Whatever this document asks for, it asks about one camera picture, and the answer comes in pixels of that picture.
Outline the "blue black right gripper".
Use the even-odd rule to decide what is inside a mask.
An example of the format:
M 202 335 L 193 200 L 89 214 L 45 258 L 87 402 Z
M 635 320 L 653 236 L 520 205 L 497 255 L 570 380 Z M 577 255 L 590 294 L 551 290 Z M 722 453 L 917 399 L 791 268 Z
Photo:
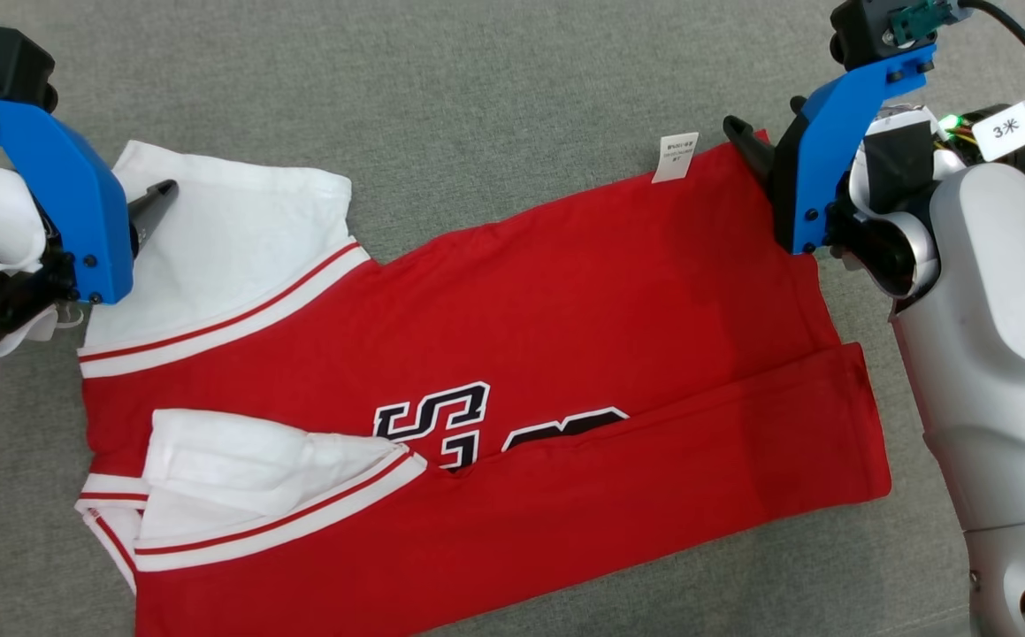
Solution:
M 925 85 L 920 68 L 936 51 L 930 44 L 847 70 L 806 99 L 776 150 L 749 122 L 733 114 L 723 118 L 723 133 L 753 176 L 770 178 L 772 226 L 788 254 L 826 243 L 827 206 L 868 126 L 885 101 Z

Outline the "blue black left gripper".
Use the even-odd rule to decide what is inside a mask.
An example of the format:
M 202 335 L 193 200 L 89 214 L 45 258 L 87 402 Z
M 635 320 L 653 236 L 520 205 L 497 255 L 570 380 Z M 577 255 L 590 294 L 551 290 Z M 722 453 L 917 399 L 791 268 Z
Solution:
M 119 181 L 80 134 L 42 106 L 0 99 L 0 149 L 77 257 L 82 298 L 119 302 L 132 290 L 134 258 L 176 201 L 162 180 L 127 204 Z

